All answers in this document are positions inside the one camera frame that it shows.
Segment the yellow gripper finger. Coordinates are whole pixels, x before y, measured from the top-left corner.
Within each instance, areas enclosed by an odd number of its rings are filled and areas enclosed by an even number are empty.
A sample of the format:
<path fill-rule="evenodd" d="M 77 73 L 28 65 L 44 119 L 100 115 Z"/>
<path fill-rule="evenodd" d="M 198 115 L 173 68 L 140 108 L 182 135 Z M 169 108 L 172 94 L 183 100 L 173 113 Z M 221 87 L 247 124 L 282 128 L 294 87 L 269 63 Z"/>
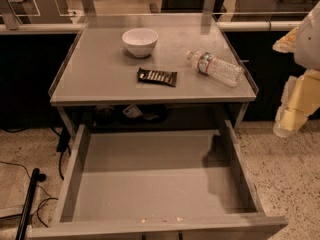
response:
<path fill-rule="evenodd" d="M 300 77 L 290 76 L 275 116 L 273 133 L 282 138 L 296 134 L 319 108 L 320 71 L 309 69 Z"/>
<path fill-rule="evenodd" d="M 290 30 L 286 35 L 277 40 L 273 44 L 273 50 L 280 53 L 294 53 L 296 46 L 296 34 L 298 28 L 295 27 Z"/>

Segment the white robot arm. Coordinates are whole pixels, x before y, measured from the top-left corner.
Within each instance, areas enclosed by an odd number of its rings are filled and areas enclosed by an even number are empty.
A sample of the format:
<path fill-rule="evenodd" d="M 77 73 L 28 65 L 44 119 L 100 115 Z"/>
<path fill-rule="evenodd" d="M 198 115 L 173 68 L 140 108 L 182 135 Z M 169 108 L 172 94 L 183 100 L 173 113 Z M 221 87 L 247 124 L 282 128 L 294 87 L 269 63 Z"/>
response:
<path fill-rule="evenodd" d="M 273 45 L 280 53 L 293 53 L 306 71 L 286 82 L 273 132 L 282 138 L 294 135 L 320 108 L 320 13 L 313 9 L 299 26 Z"/>

